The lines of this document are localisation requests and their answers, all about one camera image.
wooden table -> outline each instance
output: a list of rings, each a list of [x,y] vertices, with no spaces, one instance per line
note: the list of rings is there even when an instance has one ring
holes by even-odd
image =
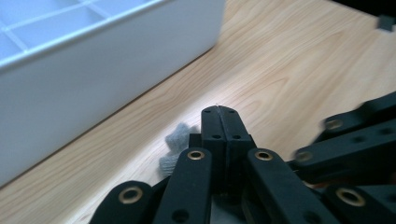
[[[0,223],[88,223],[119,183],[153,185],[164,142],[211,105],[285,160],[320,122],[396,91],[396,34],[323,0],[228,0],[219,43],[0,190]]]

black object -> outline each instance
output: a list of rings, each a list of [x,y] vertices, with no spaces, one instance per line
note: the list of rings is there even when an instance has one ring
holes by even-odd
[[[378,17],[377,28],[392,31],[396,24],[396,7],[393,0],[333,0],[348,7]]]
[[[91,224],[210,223],[211,196],[239,206],[233,212],[247,223],[396,220],[396,186],[386,185],[396,173],[396,92],[326,119],[314,144],[289,162],[256,148],[235,110],[210,106],[201,115],[202,133],[191,134],[170,177],[153,188],[136,181],[115,187]],[[315,190],[302,180],[344,184]]]

brass grommet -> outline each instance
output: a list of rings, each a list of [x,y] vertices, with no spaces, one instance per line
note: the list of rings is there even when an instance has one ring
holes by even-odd
[[[270,153],[264,151],[257,151],[254,156],[261,161],[270,161],[273,158]]]
[[[134,195],[132,197],[128,197],[126,194],[129,192],[134,192]],[[143,190],[141,188],[129,187],[127,189],[124,189],[119,194],[119,200],[123,204],[136,203],[142,198],[142,196],[143,196]]]
[[[191,160],[198,161],[198,160],[201,160],[201,159],[204,158],[205,153],[202,152],[202,151],[196,150],[196,151],[191,151],[191,152],[189,152],[189,154],[187,154],[187,156],[188,156]]]
[[[353,189],[340,188],[335,194],[341,201],[352,206],[362,207],[366,204],[364,198]]]

white container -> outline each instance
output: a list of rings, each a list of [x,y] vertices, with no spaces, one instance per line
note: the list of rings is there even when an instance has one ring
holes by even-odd
[[[0,186],[217,41],[224,0],[0,0]]]

screw hole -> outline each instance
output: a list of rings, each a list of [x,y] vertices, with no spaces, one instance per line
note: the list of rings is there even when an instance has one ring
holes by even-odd
[[[205,154],[202,151],[191,151],[189,152],[189,154],[187,154],[187,156],[194,161],[198,161],[202,159],[205,156]]]
[[[130,187],[124,189],[119,194],[119,200],[123,204],[130,204],[138,202],[143,196],[143,190],[139,187]]]
[[[312,153],[309,151],[299,152],[296,155],[297,161],[309,161],[313,157]]]
[[[358,137],[352,138],[352,142],[353,143],[361,143],[361,142],[364,142],[364,141],[366,141],[366,138],[363,137],[363,136],[358,136]]]
[[[390,128],[381,129],[381,130],[379,130],[379,133],[382,134],[382,135],[387,135],[387,134],[393,133],[393,130],[390,129]]]
[[[189,220],[189,213],[186,210],[180,209],[176,210],[172,214],[172,219],[177,223],[184,223]]]
[[[304,212],[303,216],[304,216],[304,219],[305,219],[306,223],[309,223],[309,224],[319,224],[319,223],[321,223],[320,216],[318,216],[318,214],[316,214],[316,213]]]
[[[254,155],[256,156],[257,159],[261,161],[270,161],[273,158],[271,154],[263,151],[258,151]]]
[[[353,189],[340,188],[335,192],[335,194],[339,199],[341,199],[341,201],[352,206],[362,207],[366,204],[363,197]]]

